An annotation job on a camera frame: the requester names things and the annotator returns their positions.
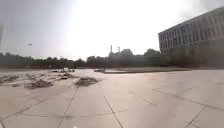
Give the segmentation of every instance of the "building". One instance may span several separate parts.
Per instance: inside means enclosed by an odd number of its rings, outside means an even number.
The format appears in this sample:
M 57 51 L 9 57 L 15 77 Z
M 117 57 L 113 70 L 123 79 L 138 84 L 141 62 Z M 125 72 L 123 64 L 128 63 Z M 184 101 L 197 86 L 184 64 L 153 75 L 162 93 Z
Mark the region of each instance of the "building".
M 169 61 L 208 64 L 216 61 L 212 55 L 224 58 L 224 7 L 160 32 L 159 46 Z

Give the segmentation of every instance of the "tree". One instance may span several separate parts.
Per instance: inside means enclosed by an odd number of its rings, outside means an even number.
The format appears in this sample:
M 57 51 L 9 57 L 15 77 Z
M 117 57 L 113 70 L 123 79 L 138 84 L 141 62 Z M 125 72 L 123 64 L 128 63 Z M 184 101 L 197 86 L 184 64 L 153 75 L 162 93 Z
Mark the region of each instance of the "tree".
M 161 54 L 159 51 L 156 51 L 154 49 L 148 49 L 144 53 L 146 64 L 148 66 L 159 66 L 161 63 Z

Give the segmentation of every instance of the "tree line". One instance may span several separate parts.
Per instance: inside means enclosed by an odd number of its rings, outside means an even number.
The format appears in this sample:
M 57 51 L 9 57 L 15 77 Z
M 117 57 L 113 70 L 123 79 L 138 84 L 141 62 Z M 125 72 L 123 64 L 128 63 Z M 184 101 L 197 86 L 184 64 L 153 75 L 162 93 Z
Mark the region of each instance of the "tree line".
M 161 53 L 154 49 L 148 49 L 143 55 L 134 55 L 130 49 L 121 52 L 109 53 L 107 57 L 90 56 L 86 61 L 82 59 L 68 60 L 66 58 L 34 59 L 10 53 L 0 53 L 0 68 L 116 68 L 116 67 L 139 67 L 159 66 L 163 64 Z

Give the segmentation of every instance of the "paved plaza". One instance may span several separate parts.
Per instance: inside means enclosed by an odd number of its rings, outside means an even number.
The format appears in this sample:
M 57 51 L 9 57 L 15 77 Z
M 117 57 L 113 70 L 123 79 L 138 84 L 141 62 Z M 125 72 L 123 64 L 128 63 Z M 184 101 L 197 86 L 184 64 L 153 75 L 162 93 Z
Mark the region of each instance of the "paved plaza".
M 33 74 L 46 71 L 33 71 Z M 5 74 L 26 74 L 8 72 Z M 224 70 L 102 74 L 77 88 L 75 79 L 28 90 L 0 86 L 5 128 L 223 128 Z

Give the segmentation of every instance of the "tall chimney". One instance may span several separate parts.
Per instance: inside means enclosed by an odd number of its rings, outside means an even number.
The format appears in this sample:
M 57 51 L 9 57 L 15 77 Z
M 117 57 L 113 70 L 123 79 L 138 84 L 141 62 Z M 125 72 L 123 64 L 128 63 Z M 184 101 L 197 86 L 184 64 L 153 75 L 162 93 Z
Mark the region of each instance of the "tall chimney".
M 120 47 L 118 47 L 118 52 L 121 52 L 121 48 Z
M 110 46 L 110 52 L 111 52 L 111 53 L 113 52 L 113 47 L 112 47 L 112 45 Z

